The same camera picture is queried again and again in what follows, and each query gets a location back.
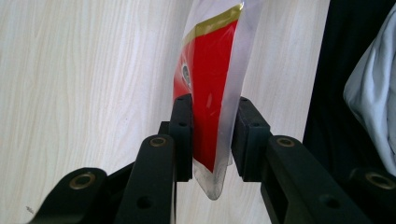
folded cloth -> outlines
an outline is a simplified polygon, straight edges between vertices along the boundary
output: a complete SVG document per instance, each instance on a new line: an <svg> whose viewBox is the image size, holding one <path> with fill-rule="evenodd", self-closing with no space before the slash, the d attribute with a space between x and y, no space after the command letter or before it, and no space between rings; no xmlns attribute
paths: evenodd
<svg viewBox="0 0 396 224"><path fill-rule="evenodd" d="M373 140L387 170L396 175L396 5L364 52L344 89L344 99Z"/></svg>

black fabric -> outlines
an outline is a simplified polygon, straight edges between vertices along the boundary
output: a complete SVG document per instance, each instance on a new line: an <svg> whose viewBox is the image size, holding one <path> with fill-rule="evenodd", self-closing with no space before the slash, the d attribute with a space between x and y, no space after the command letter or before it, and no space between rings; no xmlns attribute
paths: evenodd
<svg viewBox="0 0 396 224"><path fill-rule="evenodd" d="M395 0L332 0L304 134L304 145L339 181L356 167L384 170L375 147L344 102L347 80Z"/></svg>

round joint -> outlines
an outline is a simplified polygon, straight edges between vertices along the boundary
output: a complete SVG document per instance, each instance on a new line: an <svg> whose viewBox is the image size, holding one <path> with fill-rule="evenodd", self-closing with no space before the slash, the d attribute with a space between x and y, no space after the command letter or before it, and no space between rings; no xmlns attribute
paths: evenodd
<svg viewBox="0 0 396 224"><path fill-rule="evenodd" d="M294 147L294 142L291 139L286 137L280 137L276 139L276 142L282 147Z"/></svg>
<svg viewBox="0 0 396 224"><path fill-rule="evenodd" d="M152 147L163 147L166 145L166 139L162 137L156 137L149 141Z"/></svg>
<svg viewBox="0 0 396 224"><path fill-rule="evenodd" d="M87 172L85 174L78 175L74 177L70 183L69 187L71 189L85 189L89 187L93 182L95 182L96 176L91 173Z"/></svg>
<svg viewBox="0 0 396 224"><path fill-rule="evenodd" d="M395 189L396 184L389 178L382 176L376 172L369 172L366 174L366 179L373 185L381 189Z"/></svg>

clear plastic packaging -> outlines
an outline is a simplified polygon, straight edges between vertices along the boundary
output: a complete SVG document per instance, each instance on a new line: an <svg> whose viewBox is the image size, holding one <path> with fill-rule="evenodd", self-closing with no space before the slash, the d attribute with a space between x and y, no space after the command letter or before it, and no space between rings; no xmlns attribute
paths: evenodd
<svg viewBox="0 0 396 224"><path fill-rule="evenodd" d="M211 200L222 191L233 126L262 0L194 0L174 78L191 93L193 172Z"/></svg>

plastic package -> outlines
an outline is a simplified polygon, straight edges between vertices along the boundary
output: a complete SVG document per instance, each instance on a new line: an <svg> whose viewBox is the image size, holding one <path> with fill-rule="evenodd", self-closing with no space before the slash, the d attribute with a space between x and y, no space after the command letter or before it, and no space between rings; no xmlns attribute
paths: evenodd
<svg viewBox="0 0 396 224"><path fill-rule="evenodd" d="M233 126L262 0L194 0L174 78L191 93L193 172L208 198L222 191Z"/></svg>

